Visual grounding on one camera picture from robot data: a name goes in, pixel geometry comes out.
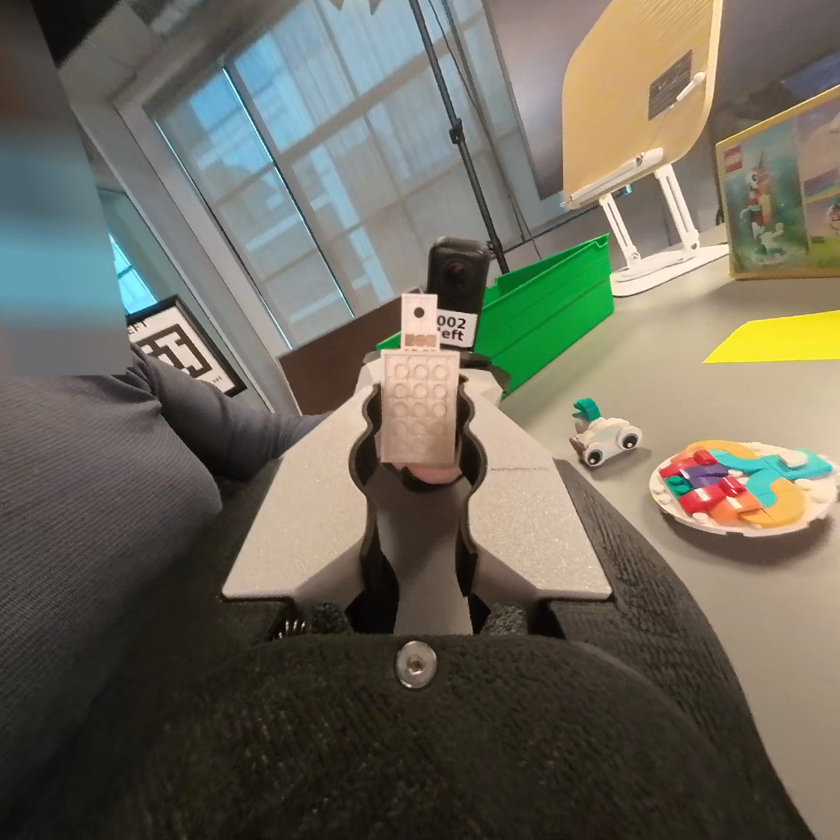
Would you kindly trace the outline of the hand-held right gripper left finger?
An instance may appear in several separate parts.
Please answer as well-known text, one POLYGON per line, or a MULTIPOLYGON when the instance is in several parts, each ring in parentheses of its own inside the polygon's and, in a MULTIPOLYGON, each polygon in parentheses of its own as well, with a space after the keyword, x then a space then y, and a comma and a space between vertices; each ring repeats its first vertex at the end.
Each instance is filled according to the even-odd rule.
POLYGON ((278 461, 227 575, 230 602, 328 602, 394 617, 400 587, 382 549, 371 481, 380 467, 380 386, 367 385, 278 461))

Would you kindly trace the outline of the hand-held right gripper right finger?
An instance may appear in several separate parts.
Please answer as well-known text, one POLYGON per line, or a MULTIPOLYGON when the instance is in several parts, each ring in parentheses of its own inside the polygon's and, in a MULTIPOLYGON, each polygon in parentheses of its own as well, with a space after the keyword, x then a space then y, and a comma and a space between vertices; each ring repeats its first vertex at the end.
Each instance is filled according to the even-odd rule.
POLYGON ((613 588, 550 451, 505 415, 489 386, 458 389, 458 467, 468 484, 455 570, 462 595, 530 613, 606 602, 613 588))

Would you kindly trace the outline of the white lego build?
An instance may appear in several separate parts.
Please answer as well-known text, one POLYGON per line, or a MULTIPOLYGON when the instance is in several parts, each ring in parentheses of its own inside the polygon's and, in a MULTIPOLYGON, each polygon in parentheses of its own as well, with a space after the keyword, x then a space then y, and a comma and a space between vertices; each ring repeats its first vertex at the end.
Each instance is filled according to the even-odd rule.
POLYGON ((454 467, 459 354, 440 346, 436 295, 403 294, 401 309, 399 344, 381 352, 381 462, 454 467))

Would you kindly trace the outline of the green plastic bin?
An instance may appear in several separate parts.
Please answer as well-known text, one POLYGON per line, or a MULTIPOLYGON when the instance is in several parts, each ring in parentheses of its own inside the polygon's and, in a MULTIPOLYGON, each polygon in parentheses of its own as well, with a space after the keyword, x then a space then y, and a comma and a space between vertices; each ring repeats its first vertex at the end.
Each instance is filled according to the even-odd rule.
POLYGON ((507 274, 486 289, 475 355, 510 394, 614 312, 606 234, 507 274))

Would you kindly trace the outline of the person's left forearm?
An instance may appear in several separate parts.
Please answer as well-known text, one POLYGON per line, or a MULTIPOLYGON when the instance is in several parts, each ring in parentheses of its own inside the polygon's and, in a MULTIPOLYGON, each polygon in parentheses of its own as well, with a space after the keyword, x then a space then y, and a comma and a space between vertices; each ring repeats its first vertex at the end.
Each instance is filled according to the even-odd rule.
POLYGON ((249 480, 338 411, 281 415, 237 402, 215 386, 132 349, 137 374, 178 438, 216 477, 249 480))

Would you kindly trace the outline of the small white teal lego car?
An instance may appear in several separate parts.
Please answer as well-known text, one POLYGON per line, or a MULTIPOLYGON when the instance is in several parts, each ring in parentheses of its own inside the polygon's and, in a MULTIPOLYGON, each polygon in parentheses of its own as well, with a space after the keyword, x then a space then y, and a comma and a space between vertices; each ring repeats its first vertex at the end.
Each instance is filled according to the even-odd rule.
POLYGON ((620 417, 605 417, 591 398, 574 402, 575 434, 570 446, 588 469, 602 467, 608 460, 636 449, 643 442, 642 431, 620 417))

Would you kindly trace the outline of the round white rainbow lego plate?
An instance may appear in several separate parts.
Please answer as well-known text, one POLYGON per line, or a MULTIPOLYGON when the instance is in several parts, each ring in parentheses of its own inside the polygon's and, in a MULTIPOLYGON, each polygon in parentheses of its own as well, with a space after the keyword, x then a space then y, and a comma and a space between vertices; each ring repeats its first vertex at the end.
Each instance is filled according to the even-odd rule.
POLYGON ((836 461, 804 448, 703 439, 658 465, 648 492, 665 515, 691 529, 757 539, 825 519, 838 481, 836 461))

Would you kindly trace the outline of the colourful lego set box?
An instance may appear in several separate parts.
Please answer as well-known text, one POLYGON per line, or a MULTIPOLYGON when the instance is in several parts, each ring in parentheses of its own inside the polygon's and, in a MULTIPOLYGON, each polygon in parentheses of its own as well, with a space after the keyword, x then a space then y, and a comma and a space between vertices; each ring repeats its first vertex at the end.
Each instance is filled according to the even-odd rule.
POLYGON ((839 275, 839 86, 716 146, 729 276, 839 275))

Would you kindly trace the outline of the dark brown board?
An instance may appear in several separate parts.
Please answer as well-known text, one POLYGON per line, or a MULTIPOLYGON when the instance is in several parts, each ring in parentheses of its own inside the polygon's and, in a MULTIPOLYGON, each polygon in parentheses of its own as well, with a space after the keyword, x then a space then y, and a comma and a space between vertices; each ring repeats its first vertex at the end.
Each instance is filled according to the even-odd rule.
POLYGON ((326 413, 348 400, 364 359, 395 335, 400 323, 401 303, 394 299, 279 357, 301 414, 326 413))

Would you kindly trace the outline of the framed black white marker sign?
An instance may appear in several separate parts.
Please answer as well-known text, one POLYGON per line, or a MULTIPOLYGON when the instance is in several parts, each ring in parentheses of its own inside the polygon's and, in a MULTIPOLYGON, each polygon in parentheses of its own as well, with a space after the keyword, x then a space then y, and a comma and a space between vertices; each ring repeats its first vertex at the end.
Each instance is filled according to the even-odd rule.
POLYGON ((226 396, 247 390, 205 328, 178 296, 127 315, 131 344, 144 355, 216 387, 226 396))

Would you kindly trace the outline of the large grid window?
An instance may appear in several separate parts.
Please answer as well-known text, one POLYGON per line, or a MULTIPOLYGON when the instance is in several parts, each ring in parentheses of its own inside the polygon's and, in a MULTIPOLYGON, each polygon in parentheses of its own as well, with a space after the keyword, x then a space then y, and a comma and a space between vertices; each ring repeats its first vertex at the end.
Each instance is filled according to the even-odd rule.
POLYGON ((291 2, 231 47, 147 113, 287 345, 487 238, 410 2, 291 2))

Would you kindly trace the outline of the wooden book stand white base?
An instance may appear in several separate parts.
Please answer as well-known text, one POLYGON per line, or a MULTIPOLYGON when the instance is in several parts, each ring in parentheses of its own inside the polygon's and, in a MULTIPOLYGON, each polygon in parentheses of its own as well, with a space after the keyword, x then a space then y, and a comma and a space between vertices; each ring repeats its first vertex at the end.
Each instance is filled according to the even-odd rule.
POLYGON ((598 203, 626 266, 615 298, 655 289, 728 256, 703 246, 673 164, 706 128, 716 87, 722 1, 613 1, 570 58, 563 78, 564 205, 598 203), (642 257, 614 194, 654 175, 681 249, 642 257))

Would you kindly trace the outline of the small dark framed window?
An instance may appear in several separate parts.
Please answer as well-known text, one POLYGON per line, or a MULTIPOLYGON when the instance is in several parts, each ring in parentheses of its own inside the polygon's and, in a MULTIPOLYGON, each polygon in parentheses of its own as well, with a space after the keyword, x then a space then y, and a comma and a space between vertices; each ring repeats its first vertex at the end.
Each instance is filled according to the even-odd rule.
POLYGON ((122 306, 127 316, 141 312, 158 303, 158 298, 127 256, 113 233, 108 232, 117 273, 122 306))

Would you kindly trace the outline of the yellow paper sheet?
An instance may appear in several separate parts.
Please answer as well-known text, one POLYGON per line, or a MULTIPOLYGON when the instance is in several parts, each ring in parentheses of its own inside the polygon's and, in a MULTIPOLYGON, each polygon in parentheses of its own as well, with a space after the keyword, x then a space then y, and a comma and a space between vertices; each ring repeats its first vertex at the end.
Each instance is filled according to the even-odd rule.
POLYGON ((839 360, 839 311, 752 320, 731 333, 705 364, 839 360))

